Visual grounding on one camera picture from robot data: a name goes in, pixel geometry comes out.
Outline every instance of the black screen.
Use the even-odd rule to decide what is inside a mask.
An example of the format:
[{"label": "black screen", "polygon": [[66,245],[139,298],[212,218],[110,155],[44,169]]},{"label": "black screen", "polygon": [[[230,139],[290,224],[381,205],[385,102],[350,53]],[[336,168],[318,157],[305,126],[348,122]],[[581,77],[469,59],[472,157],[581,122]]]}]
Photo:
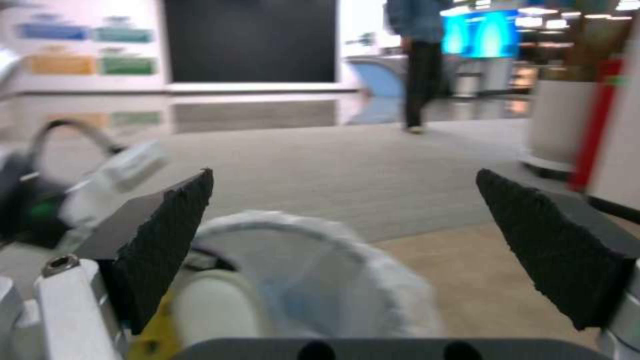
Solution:
[{"label": "black screen", "polygon": [[335,82],[335,0],[165,0],[173,82]]}]

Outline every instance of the metal bolt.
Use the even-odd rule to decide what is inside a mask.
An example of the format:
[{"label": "metal bolt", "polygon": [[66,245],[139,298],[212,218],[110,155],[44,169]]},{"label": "metal bolt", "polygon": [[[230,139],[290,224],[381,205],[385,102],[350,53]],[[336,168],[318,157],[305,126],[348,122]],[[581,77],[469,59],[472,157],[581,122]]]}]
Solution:
[{"label": "metal bolt", "polygon": [[42,268],[42,276],[51,277],[58,275],[79,265],[80,260],[73,254],[60,256],[59,258],[49,260],[49,262]]}]

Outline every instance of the digital display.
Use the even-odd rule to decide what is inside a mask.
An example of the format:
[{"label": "digital display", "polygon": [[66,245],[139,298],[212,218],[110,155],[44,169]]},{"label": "digital display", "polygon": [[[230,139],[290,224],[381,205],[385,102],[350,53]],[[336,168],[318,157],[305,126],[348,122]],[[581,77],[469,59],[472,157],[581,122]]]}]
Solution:
[{"label": "digital display", "polygon": [[333,83],[336,0],[164,0],[173,82]]},{"label": "digital display", "polygon": [[445,17],[444,53],[467,58],[518,56],[517,16],[518,10],[504,10]]}]

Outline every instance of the walking person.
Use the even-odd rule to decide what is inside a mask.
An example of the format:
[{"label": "walking person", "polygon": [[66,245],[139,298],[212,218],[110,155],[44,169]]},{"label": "walking person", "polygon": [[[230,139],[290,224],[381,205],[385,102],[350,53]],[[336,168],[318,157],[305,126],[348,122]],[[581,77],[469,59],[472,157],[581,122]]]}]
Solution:
[{"label": "walking person", "polygon": [[421,134],[422,108],[433,100],[442,77],[442,37],[440,12],[449,0],[388,0],[391,28],[402,37],[409,57],[404,102],[405,129]]}]

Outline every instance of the black pants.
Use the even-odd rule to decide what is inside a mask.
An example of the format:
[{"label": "black pants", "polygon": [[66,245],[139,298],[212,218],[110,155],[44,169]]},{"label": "black pants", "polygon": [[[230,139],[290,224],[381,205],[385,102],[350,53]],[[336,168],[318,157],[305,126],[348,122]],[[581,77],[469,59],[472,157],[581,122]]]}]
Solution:
[{"label": "black pants", "polygon": [[421,126],[422,107],[438,95],[442,76],[440,43],[414,41],[409,53],[404,116],[406,126]]}]

